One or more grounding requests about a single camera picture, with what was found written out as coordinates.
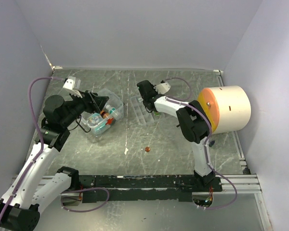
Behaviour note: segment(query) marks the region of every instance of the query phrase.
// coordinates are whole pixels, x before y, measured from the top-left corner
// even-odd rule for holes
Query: cylindrical container
[[[239,86],[204,88],[198,97],[213,134],[237,131],[250,120],[250,101]]]
[[[115,120],[120,119],[121,114],[113,106],[107,104],[105,108],[113,116],[113,118],[115,118]]]

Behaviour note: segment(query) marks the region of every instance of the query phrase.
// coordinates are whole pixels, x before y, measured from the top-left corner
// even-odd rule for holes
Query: white wall
[[[265,0],[225,69],[252,106],[239,133],[275,230],[289,231],[289,0]]]
[[[262,0],[16,0],[53,65],[224,69]]]
[[[27,102],[29,83],[50,76],[38,40],[14,0],[0,0],[0,197],[19,172],[33,135]],[[37,84],[32,96],[39,111],[47,82]]]

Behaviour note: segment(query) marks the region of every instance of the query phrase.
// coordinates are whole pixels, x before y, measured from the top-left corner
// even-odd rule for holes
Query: black mounting bar
[[[92,176],[80,175],[84,188],[103,187],[110,191],[109,201],[137,200],[179,200],[192,202],[192,192],[208,192],[212,186],[221,192],[221,179],[215,177],[204,185],[197,174],[194,175],[144,175],[144,176]],[[83,194],[83,203],[104,201],[106,193],[100,190]]]

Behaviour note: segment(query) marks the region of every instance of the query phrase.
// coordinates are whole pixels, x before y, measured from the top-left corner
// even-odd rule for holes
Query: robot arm
[[[70,93],[71,101],[65,101],[60,95],[50,96],[45,101],[41,132],[44,149],[38,159],[34,160],[40,151],[40,140],[37,136],[32,152],[12,186],[0,199],[0,213],[13,196],[1,219],[0,227],[12,231],[33,230],[44,209],[63,191],[79,189],[78,171],[62,167],[53,180],[36,191],[48,166],[61,151],[70,132],[68,126],[85,111],[94,113],[101,111],[108,101],[106,96],[98,96],[89,91],[78,90],[80,81],[70,77],[64,84],[64,89]],[[32,164],[26,174],[25,169]],[[17,192],[13,194],[15,185],[21,182]]]
[[[209,150],[207,149],[207,160],[205,153],[205,148],[207,147],[204,146],[204,141],[209,135],[210,130],[202,117],[197,115],[197,113],[192,111],[189,107],[183,105],[189,104],[206,116],[200,103],[195,100],[190,103],[172,103],[166,99],[166,96],[155,91],[155,86],[148,80],[139,82],[137,87],[144,100],[143,104],[148,110],[164,112],[178,118],[182,134],[192,145],[195,158],[195,174],[201,177],[204,184],[209,183],[215,177],[208,166],[211,164]]]

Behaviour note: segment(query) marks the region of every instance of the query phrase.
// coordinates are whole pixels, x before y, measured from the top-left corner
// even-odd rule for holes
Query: orange object
[[[220,121],[220,110],[215,95],[210,88],[204,88],[198,96],[198,101],[212,125],[212,132],[217,129]]]
[[[102,116],[103,119],[109,117],[109,113],[107,113],[107,112],[104,111],[104,110],[102,110],[100,114],[101,114],[101,116]]]
[[[80,189],[83,190],[83,185],[80,186]],[[79,193],[79,199],[82,200],[81,193]]]
[[[110,118],[110,119],[107,120],[107,123],[106,123],[106,124],[111,125],[114,120],[115,120],[114,118]]]

